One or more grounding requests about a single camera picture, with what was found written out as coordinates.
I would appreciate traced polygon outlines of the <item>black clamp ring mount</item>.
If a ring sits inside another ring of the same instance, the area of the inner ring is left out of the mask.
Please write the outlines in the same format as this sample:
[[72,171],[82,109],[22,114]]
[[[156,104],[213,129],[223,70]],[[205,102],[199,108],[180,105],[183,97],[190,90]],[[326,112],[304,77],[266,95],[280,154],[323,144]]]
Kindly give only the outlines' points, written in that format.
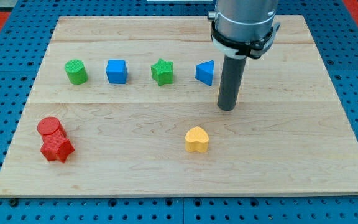
[[215,28],[215,22],[212,22],[211,40],[213,41],[213,45],[229,58],[240,60],[249,57],[257,60],[271,48],[279,29],[280,23],[277,22],[270,28],[267,35],[260,40],[252,42],[237,42],[220,34]]

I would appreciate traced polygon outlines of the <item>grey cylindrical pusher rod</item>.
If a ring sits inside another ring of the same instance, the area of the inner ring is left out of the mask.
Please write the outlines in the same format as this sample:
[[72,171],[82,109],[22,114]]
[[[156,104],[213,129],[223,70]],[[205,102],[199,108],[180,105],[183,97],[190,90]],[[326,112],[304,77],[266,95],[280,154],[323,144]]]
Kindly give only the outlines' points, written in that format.
[[245,65],[246,58],[234,59],[228,56],[224,57],[217,102],[220,109],[224,111],[234,109]]

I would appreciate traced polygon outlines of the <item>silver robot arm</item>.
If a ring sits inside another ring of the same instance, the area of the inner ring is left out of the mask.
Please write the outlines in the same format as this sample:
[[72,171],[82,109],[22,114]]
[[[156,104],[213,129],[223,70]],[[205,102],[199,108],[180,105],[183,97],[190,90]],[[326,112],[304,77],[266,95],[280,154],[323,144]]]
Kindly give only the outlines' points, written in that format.
[[217,0],[211,21],[211,40],[224,54],[217,105],[233,110],[246,60],[259,59],[273,45],[280,23],[274,23],[278,0]]

